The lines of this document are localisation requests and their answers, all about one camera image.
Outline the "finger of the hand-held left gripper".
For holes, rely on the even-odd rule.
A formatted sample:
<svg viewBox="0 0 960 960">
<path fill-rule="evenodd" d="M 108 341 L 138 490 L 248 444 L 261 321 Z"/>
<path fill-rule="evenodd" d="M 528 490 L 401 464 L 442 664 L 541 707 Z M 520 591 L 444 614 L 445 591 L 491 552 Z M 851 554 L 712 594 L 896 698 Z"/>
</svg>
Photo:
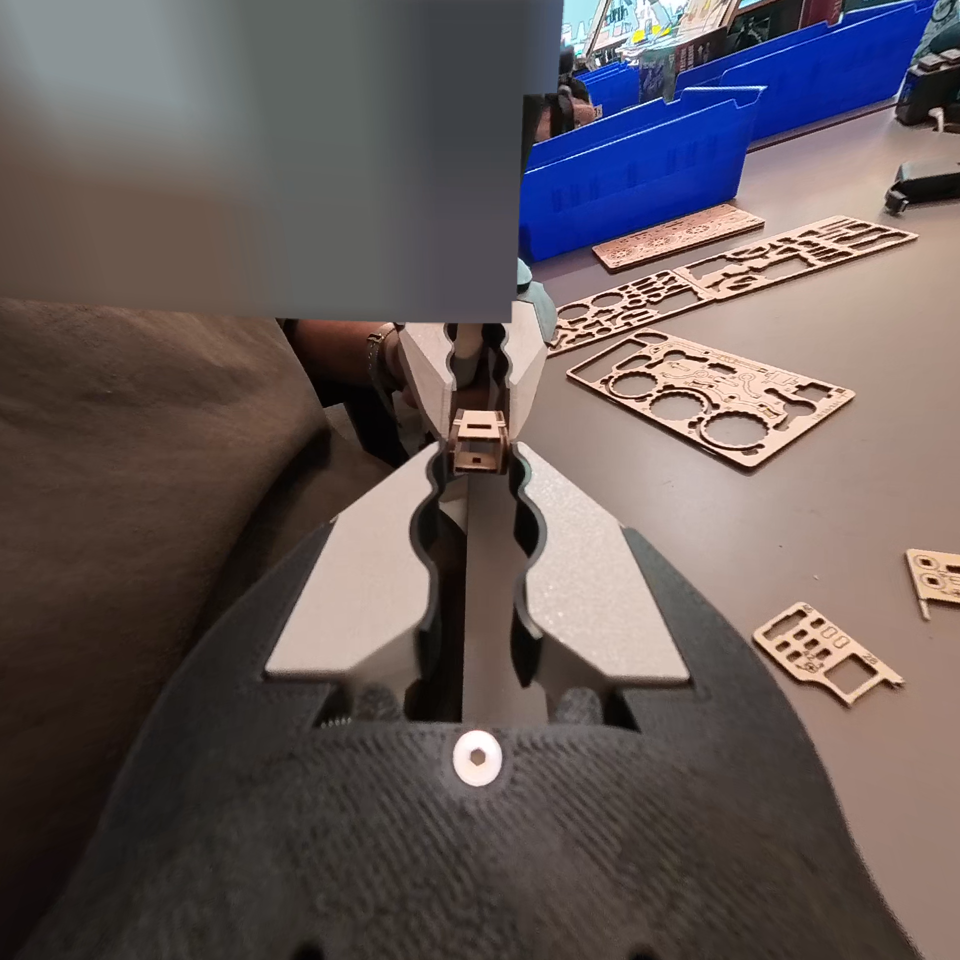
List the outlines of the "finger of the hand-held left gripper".
<svg viewBox="0 0 960 960">
<path fill-rule="evenodd" d="M 399 330 L 400 359 L 407 384 L 430 430 L 450 436 L 455 378 L 450 367 L 454 343 L 442 323 L 414 322 Z"/>
<path fill-rule="evenodd" d="M 502 333 L 489 348 L 489 409 L 499 412 L 510 442 L 526 423 L 546 364 L 547 343 L 534 304 L 517 299 L 510 305 L 510 321 L 495 325 Z"/>
</svg>

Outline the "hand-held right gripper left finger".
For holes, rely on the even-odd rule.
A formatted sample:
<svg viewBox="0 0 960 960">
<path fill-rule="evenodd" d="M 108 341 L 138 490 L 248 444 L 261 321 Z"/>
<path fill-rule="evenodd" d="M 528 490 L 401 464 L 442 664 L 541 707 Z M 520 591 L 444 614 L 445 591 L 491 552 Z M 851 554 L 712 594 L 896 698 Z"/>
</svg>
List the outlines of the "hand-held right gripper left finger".
<svg viewBox="0 0 960 960">
<path fill-rule="evenodd" d="M 463 717 L 466 535 L 442 508 L 449 456 L 431 442 L 330 523 L 266 663 L 318 682 L 314 724 Z"/>
</svg>

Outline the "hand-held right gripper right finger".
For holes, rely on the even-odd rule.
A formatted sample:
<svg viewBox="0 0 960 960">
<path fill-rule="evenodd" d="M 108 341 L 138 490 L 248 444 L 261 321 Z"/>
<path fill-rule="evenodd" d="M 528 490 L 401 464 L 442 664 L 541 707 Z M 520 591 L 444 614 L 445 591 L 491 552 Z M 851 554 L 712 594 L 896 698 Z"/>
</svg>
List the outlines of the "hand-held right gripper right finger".
<svg viewBox="0 0 960 960">
<path fill-rule="evenodd" d="M 690 669 L 628 531 L 527 442 L 469 478 L 464 720 L 538 724 L 571 689 L 674 689 Z"/>
</svg>

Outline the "small wooden model piece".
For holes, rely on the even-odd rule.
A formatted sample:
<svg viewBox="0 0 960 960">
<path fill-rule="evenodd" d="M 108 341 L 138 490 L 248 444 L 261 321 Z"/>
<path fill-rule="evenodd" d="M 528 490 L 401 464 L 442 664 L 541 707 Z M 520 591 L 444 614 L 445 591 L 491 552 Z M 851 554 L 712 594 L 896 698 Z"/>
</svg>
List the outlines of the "small wooden model piece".
<svg viewBox="0 0 960 960">
<path fill-rule="evenodd" d="M 448 437 L 451 474 L 506 475 L 510 457 L 511 442 L 502 411 L 457 410 Z"/>
</svg>

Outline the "person's left forearm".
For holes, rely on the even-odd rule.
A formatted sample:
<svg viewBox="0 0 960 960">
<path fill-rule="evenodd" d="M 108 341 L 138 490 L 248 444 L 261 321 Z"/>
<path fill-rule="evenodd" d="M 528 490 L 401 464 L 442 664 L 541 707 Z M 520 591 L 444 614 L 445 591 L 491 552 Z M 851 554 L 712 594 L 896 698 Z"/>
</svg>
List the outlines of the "person's left forearm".
<svg viewBox="0 0 960 960">
<path fill-rule="evenodd" d="M 283 330 L 310 378 L 369 388 L 368 338 L 380 325 L 373 322 L 286 319 Z"/>
</svg>

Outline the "uncut wooden puzzle sheet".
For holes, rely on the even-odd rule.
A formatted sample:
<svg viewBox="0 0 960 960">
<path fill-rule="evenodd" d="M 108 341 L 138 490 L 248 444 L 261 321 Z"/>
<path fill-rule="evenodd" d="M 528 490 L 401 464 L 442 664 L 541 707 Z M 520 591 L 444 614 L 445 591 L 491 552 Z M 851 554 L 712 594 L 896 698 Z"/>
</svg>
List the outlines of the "uncut wooden puzzle sheet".
<svg viewBox="0 0 960 960">
<path fill-rule="evenodd" d="M 593 246 L 591 251 L 609 273 L 616 274 L 764 227 L 762 217 L 730 203 L 720 203 L 611 239 Z"/>
</svg>

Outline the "short blue plastic bin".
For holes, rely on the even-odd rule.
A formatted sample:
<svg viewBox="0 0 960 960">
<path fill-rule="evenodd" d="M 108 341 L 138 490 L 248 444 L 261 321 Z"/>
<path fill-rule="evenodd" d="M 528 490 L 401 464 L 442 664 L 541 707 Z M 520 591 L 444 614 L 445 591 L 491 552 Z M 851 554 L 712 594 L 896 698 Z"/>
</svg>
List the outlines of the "short blue plastic bin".
<svg viewBox="0 0 960 960">
<path fill-rule="evenodd" d="M 534 145 L 521 258 L 554 258 L 735 198 L 763 91 L 690 87 Z"/>
</svg>

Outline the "wooden sheet with gear holes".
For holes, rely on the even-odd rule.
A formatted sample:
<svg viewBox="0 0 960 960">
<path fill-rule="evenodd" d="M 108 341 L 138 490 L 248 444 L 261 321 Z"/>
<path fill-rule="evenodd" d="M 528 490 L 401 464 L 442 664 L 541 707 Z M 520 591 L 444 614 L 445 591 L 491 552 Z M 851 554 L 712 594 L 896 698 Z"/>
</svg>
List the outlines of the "wooden sheet with gear holes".
<svg viewBox="0 0 960 960">
<path fill-rule="evenodd" d="M 856 397 L 821 378 L 653 330 L 630 333 L 566 378 L 745 474 Z"/>
</svg>

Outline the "small wooden sheet fragment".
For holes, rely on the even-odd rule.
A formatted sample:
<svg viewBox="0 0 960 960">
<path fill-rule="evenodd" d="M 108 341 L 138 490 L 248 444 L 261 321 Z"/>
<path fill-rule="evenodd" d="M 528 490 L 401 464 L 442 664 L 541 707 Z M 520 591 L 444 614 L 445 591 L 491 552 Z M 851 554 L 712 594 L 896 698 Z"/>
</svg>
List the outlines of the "small wooden sheet fragment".
<svg viewBox="0 0 960 960">
<path fill-rule="evenodd" d="M 751 637 L 793 681 L 825 690 L 846 708 L 878 687 L 901 690 L 906 685 L 886 662 L 805 602 L 788 606 L 756 628 Z M 856 663 L 867 673 L 851 690 L 843 689 L 831 676 L 847 663 Z"/>
</svg>

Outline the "small blue plastic bin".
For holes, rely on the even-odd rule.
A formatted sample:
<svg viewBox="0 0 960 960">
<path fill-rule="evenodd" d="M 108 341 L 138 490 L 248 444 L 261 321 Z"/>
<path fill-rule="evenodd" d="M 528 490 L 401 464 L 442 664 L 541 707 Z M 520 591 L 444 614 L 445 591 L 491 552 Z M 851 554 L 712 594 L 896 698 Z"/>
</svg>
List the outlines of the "small blue plastic bin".
<svg viewBox="0 0 960 960">
<path fill-rule="evenodd" d="M 596 119 L 635 107 L 642 99 L 641 71 L 634 64 L 622 61 L 607 64 L 582 72 L 579 80 L 586 87 Z"/>
</svg>

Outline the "long punched wooden puzzle sheet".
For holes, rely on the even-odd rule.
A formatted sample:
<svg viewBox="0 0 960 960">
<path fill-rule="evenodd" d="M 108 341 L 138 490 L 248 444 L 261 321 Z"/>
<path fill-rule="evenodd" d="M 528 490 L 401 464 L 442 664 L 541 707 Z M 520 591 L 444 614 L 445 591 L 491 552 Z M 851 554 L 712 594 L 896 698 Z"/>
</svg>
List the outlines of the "long punched wooden puzzle sheet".
<svg viewBox="0 0 960 960">
<path fill-rule="evenodd" d="M 916 233 L 847 216 L 812 222 L 675 268 L 708 300 L 725 302 L 898 248 Z"/>
</svg>

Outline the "black printed box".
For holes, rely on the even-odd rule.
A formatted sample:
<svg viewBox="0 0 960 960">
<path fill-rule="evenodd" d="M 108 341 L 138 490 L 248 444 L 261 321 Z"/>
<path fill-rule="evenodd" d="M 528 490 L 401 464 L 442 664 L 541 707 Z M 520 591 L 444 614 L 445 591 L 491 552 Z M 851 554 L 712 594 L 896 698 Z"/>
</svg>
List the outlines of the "black printed box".
<svg viewBox="0 0 960 960">
<path fill-rule="evenodd" d="M 681 35 L 674 49 L 674 75 L 720 59 L 729 50 L 729 29 L 719 27 L 696 34 Z"/>
</svg>

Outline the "tan puzzle box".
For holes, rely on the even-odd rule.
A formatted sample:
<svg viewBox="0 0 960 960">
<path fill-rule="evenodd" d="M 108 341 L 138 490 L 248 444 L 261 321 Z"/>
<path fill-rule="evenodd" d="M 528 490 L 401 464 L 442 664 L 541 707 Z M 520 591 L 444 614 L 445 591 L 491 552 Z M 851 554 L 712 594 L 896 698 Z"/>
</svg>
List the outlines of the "tan puzzle box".
<svg viewBox="0 0 960 960">
<path fill-rule="evenodd" d="M 677 38 L 688 42 L 717 30 L 726 32 L 738 14 L 738 1 L 688 1 L 678 20 Z"/>
</svg>

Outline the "wooden fragment with oval holes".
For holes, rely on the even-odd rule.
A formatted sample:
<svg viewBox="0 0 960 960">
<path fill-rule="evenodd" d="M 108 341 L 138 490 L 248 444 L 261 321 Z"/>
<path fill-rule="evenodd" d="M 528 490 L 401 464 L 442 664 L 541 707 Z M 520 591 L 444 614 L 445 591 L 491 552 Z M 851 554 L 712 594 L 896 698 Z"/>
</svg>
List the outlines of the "wooden fragment with oval holes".
<svg viewBox="0 0 960 960">
<path fill-rule="evenodd" d="M 959 605 L 959 554 L 909 548 L 905 560 L 924 621 L 931 620 L 931 602 Z"/>
</svg>

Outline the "flat black device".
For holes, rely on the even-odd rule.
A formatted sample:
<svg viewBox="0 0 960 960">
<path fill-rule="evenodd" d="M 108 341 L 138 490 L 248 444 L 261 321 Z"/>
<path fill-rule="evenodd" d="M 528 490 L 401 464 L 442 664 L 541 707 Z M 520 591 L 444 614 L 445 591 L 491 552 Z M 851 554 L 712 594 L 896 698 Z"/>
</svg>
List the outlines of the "flat black device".
<svg viewBox="0 0 960 960">
<path fill-rule="evenodd" d="M 908 207 L 959 200 L 959 161 L 925 160 L 902 163 L 884 198 L 892 215 Z"/>
</svg>

